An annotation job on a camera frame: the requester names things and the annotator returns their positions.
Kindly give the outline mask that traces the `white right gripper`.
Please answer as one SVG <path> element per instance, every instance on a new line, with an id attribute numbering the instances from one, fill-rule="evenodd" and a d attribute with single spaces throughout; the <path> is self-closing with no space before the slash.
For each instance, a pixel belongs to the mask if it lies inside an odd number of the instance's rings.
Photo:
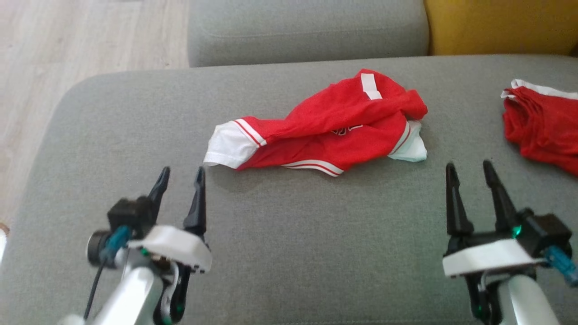
<path id="1" fill-rule="evenodd" d="M 496 231 L 474 233 L 461 198 L 456 167 L 452 162 L 446 165 L 446 228 L 450 239 L 442 266 L 447 278 L 545 263 L 545 258 L 533 257 L 519 243 L 522 228 L 517 210 L 493 163 L 484 160 L 483 170 L 493 196 Z"/>

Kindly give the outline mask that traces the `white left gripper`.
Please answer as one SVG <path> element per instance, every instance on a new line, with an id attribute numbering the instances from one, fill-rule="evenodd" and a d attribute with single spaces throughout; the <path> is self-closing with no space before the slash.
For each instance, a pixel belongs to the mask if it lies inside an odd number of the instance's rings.
<path id="1" fill-rule="evenodd" d="M 169 166 L 163 167 L 147 198 L 151 216 L 157 216 L 171 175 Z M 143 248 L 153 255 L 184 264 L 197 271 L 209 272 L 213 263 L 210 249 L 202 238 L 206 232 L 205 169 L 199 167 L 194 181 L 195 193 L 188 215 L 182 222 L 184 230 L 170 225 L 156 225 L 143 239 L 128 241 L 128 248 Z"/>

